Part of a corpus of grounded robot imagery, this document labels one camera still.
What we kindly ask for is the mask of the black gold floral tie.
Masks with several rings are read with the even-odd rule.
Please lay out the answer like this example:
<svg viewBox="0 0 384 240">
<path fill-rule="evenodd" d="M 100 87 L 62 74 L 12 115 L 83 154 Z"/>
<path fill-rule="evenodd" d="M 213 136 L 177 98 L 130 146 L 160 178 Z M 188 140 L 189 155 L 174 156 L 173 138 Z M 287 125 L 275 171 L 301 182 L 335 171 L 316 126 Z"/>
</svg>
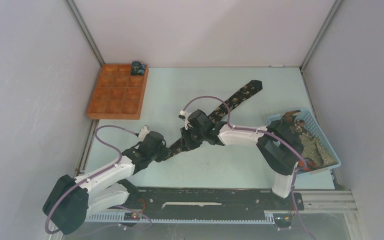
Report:
<svg viewBox="0 0 384 240">
<path fill-rule="evenodd" d="M 243 87 L 241 87 L 237 92 L 235 92 L 230 98 L 225 100 L 224 103 L 221 103 L 212 113 L 207 115 L 209 119 L 212 120 L 213 123 L 215 123 L 215 131 L 219 130 L 222 127 L 222 124 L 225 123 L 223 121 L 223 118 L 228 115 L 228 112 L 233 111 L 241 103 L 250 99 L 261 90 L 263 90 L 262 81 L 255 79 L 251 80 Z M 179 138 L 169 147 L 171 154 L 168 159 L 174 157 L 177 154 L 192 151 L 188 150 L 184 144 L 185 142 L 183 141 L 183 138 L 181 136 L 181 138 Z"/>
</svg>

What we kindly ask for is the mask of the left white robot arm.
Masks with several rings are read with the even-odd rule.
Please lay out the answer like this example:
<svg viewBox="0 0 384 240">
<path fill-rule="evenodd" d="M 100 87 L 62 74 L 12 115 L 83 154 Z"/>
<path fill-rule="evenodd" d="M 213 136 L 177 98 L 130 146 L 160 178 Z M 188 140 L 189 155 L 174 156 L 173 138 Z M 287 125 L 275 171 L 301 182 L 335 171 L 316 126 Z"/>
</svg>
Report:
<svg viewBox="0 0 384 240">
<path fill-rule="evenodd" d="M 56 181 L 42 207 L 47 234 L 69 235 L 90 215 L 119 205 L 136 206 L 138 194 L 120 182 L 146 169 L 152 162 L 163 161 L 169 149 L 164 136 L 147 126 L 135 136 L 138 143 L 124 151 L 107 145 L 118 153 L 110 163 L 76 177 L 66 174 Z"/>
</svg>

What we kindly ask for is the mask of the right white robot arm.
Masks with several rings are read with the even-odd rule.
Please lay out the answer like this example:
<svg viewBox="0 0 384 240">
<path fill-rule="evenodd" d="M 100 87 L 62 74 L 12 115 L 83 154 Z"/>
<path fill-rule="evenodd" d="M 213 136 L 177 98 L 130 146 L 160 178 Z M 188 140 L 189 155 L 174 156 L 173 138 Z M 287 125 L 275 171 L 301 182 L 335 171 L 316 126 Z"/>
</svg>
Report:
<svg viewBox="0 0 384 240">
<path fill-rule="evenodd" d="M 190 148 L 198 148 L 203 142 L 258 148 L 274 172 L 271 204 L 277 209 L 284 209 L 290 204 L 297 171 L 305 168 L 307 163 L 302 156 L 304 147 L 301 141 L 280 121 L 261 127 L 237 126 L 228 121 L 214 123 L 200 109 L 194 112 L 181 110 L 179 117 L 184 120 L 181 132 Z"/>
</svg>

